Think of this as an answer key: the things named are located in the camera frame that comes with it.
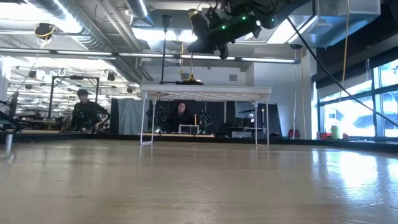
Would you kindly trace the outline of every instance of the fluorescent light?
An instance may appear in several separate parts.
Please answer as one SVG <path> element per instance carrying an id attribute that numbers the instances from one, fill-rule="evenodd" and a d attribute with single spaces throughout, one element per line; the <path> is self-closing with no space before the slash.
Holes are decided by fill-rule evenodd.
<path id="1" fill-rule="evenodd" d="M 182 59 L 191 59 L 191 55 L 180 55 Z M 219 56 L 212 55 L 194 55 L 193 59 L 203 59 L 203 60 L 221 60 Z M 235 60 L 235 57 L 228 57 L 225 60 Z"/>
<path id="2" fill-rule="evenodd" d="M 58 54 L 77 54 L 77 55 L 92 55 L 92 56 L 112 56 L 111 52 L 85 52 L 85 51 L 70 51 L 70 50 L 58 50 Z"/>
<path id="3" fill-rule="evenodd" d="M 36 49 L 8 49 L 8 48 L 0 48 L 0 52 L 8 52 L 8 53 L 33 53 L 33 54 L 49 54 L 49 50 L 36 50 Z"/>
<path id="4" fill-rule="evenodd" d="M 162 58 L 162 54 L 145 54 L 145 53 L 119 53 L 120 56 L 125 57 L 147 57 L 147 58 Z M 173 55 L 166 54 L 165 58 L 173 58 Z"/>
<path id="5" fill-rule="evenodd" d="M 184 42 L 194 42 L 197 40 L 197 36 L 195 34 L 192 34 L 191 30 L 184 30 L 181 32 L 181 34 L 178 36 L 178 40 L 184 41 Z"/>
<path id="6" fill-rule="evenodd" d="M 295 63 L 292 59 L 277 59 L 277 58 L 246 58 L 241 59 L 244 62 L 269 62 L 269 63 Z"/>
<path id="7" fill-rule="evenodd" d="M 318 16 L 314 16 L 307 24 L 305 24 L 298 32 L 300 34 L 303 34 L 304 31 L 306 31 L 315 21 L 318 20 Z M 292 38 L 288 40 L 288 43 L 291 43 L 295 41 L 299 36 L 297 34 L 294 34 Z"/>
<path id="8" fill-rule="evenodd" d="M 71 90 L 75 90 L 78 91 L 80 88 L 77 86 L 73 86 L 73 85 L 68 85 L 67 88 L 71 89 Z"/>
<path id="9" fill-rule="evenodd" d="M 147 42 L 157 42 L 164 40 L 164 31 L 162 29 L 141 29 L 132 28 L 137 39 L 145 40 Z M 177 40 L 177 35 L 173 30 L 166 33 L 166 40 Z"/>
<path id="10" fill-rule="evenodd" d="M 87 56 L 90 60 L 116 60 L 116 57 Z"/>

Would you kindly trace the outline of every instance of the white wall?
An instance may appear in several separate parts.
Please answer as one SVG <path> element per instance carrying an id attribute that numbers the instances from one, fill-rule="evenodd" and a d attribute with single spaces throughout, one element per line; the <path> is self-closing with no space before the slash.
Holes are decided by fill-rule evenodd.
<path id="1" fill-rule="evenodd" d="M 310 55 L 302 60 L 304 79 L 302 79 L 302 68 L 300 65 L 255 63 L 254 86 L 272 87 L 270 103 L 278 105 L 280 126 L 282 135 L 287 136 L 293 129 L 294 95 L 297 87 L 297 107 L 295 128 L 300 132 L 300 138 L 312 139 L 312 105 L 313 98 L 311 75 L 316 73 L 316 64 Z M 305 108 L 305 123 L 303 117 L 303 104 Z"/>
<path id="2" fill-rule="evenodd" d="M 246 86 L 254 86 L 254 63 L 246 70 Z"/>
<path id="3" fill-rule="evenodd" d="M 161 79 L 162 67 L 160 66 L 150 66 L 146 70 L 152 76 L 154 81 L 149 82 L 143 80 L 143 83 L 156 83 L 158 84 Z M 164 70 L 164 81 L 174 82 L 181 79 L 180 67 L 167 67 Z M 190 67 L 183 67 L 184 73 L 190 73 Z M 229 81 L 229 75 L 238 75 L 238 80 L 236 82 Z M 240 68 L 220 68 L 213 67 L 210 69 L 203 67 L 194 67 L 193 75 L 196 79 L 201 80 L 205 85 L 219 85 L 219 86 L 245 86 L 246 85 L 246 74 L 240 71 Z"/>

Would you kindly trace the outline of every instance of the man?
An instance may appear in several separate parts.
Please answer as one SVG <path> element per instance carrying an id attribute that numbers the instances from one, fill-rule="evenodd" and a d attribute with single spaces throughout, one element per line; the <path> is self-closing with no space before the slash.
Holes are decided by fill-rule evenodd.
<path id="1" fill-rule="evenodd" d="M 70 129 L 76 131 L 91 130 L 93 127 L 98 129 L 98 126 L 108 117 L 108 112 L 99 104 L 88 100 L 87 90 L 78 90 L 77 96 L 80 102 L 75 104 L 73 109 Z"/>

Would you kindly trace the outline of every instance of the wire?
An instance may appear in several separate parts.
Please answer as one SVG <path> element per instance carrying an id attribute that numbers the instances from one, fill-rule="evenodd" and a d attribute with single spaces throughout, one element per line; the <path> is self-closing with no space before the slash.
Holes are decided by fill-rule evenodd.
<path id="1" fill-rule="evenodd" d="M 317 61 L 317 64 L 321 67 L 321 69 L 329 76 L 329 78 L 331 78 L 344 92 L 346 92 L 348 94 L 348 96 L 352 97 L 353 100 L 357 101 L 360 105 L 364 106 L 365 108 L 369 109 L 370 111 L 373 111 L 373 113 L 376 113 L 377 115 L 379 115 L 380 117 L 386 119 L 387 121 L 391 122 L 394 126 L 398 127 L 398 124 L 393 122 L 391 119 L 389 119 L 388 117 L 384 116 L 383 114 L 377 112 L 376 110 L 366 106 L 364 103 L 362 103 L 359 99 L 357 99 L 357 97 L 351 95 L 350 93 L 348 93 L 348 91 L 340 84 L 339 81 L 337 81 L 337 79 L 335 77 L 333 77 L 333 75 L 330 74 L 330 72 L 325 68 L 325 66 L 322 64 L 322 62 L 319 60 L 319 58 L 315 55 L 315 53 L 312 51 L 311 47 L 308 45 L 307 41 L 305 41 L 304 37 L 301 35 L 301 33 L 299 32 L 299 30 L 297 30 L 296 26 L 293 24 L 292 20 L 287 17 L 286 18 L 288 20 L 288 22 L 290 23 L 290 25 L 293 27 L 294 31 L 296 32 L 296 34 L 298 35 L 298 37 L 300 38 L 300 40 L 303 42 L 303 44 L 305 45 L 305 47 L 307 48 L 307 50 L 310 52 L 310 54 L 312 55 L 312 57 Z"/>
<path id="2" fill-rule="evenodd" d="M 94 7 L 94 18 L 98 22 L 104 22 L 106 20 L 106 16 L 104 18 L 102 18 L 102 19 L 98 19 L 97 18 L 97 7 L 98 7 L 98 5 L 96 4 L 95 7 Z"/>
<path id="3" fill-rule="evenodd" d="M 344 79 L 346 78 L 346 66 L 347 66 L 347 46 L 348 46 L 348 25 L 349 25 L 349 12 L 351 10 L 351 0 L 348 0 L 348 10 L 347 10 L 347 23 L 346 23 L 346 43 L 344 46 L 344 61 L 343 61 L 343 79 L 341 80 L 341 86 L 344 86 Z M 341 101 L 341 92 L 338 97 L 338 103 Z"/>
<path id="4" fill-rule="evenodd" d="M 49 35 L 51 35 L 54 32 L 54 30 L 55 30 L 55 26 L 52 28 L 52 30 L 50 32 L 48 32 L 46 34 L 36 34 L 36 27 L 35 27 L 34 32 L 35 32 L 36 37 L 46 37 L 45 39 L 47 40 L 47 37 Z"/>
<path id="5" fill-rule="evenodd" d="M 48 42 L 47 42 L 47 38 L 48 38 L 48 37 L 49 37 L 49 36 L 46 36 L 45 41 L 44 41 L 43 44 L 40 46 L 40 49 L 43 49 L 44 46 L 45 46 L 46 44 L 48 44 Z M 14 91 L 14 93 L 18 92 L 18 90 L 21 89 L 22 85 L 25 83 L 25 81 L 26 81 L 27 78 L 29 77 L 29 74 L 32 72 L 33 68 L 35 67 L 35 64 L 36 64 L 36 62 L 38 61 L 38 59 L 39 59 L 39 54 L 36 55 L 35 61 L 33 62 L 33 65 L 32 65 L 31 68 L 29 69 L 29 72 L 28 72 L 28 74 L 26 75 L 24 81 L 22 81 L 22 83 L 21 83 L 21 84 L 19 85 L 19 87 Z"/>
<path id="6" fill-rule="evenodd" d="M 303 48 L 301 48 L 301 92 L 303 98 L 303 121 L 304 121 L 304 139 L 307 139 L 307 130 L 305 128 L 305 107 L 304 107 L 304 67 L 303 67 Z"/>
<path id="7" fill-rule="evenodd" d="M 294 59 L 296 59 L 297 50 L 294 50 Z M 296 132 L 296 108 L 297 108 L 297 64 L 294 65 L 294 110 L 293 110 L 293 139 Z"/>
<path id="8" fill-rule="evenodd" d="M 209 4 L 209 6 L 212 7 L 212 5 L 211 5 L 208 1 L 201 1 L 201 2 L 199 3 L 198 7 L 197 7 L 197 10 L 199 10 L 199 6 L 200 6 L 203 2 Z"/>

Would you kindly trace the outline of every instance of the black stand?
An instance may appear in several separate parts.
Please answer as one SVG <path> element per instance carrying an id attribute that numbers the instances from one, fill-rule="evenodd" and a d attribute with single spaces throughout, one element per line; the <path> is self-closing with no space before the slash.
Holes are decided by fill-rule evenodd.
<path id="1" fill-rule="evenodd" d="M 164 27 L 164 40 L 163 40 L 163 58 L 162 58 L 162 79 L 160 80 L 160 84 L 164 84 L 163 79 L 164 79 L 164 58 L 166 54 L 166 33 L 167 33 L 167 28 L 170 27 L 170 21 L 172 20 L 172 17 L 169 15 L 162 15 L 162 23 Z"/>

